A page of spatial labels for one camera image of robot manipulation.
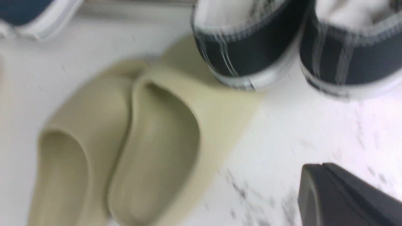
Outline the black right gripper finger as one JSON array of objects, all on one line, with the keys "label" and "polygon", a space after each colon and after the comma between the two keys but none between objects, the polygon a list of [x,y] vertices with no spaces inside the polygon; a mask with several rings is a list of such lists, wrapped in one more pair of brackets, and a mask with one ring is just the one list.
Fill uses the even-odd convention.
[{"label": "black right gripper finger", "polygon": [[303,226],[400,226],[402,203],[334,163],[305,164],[298,207]]}]

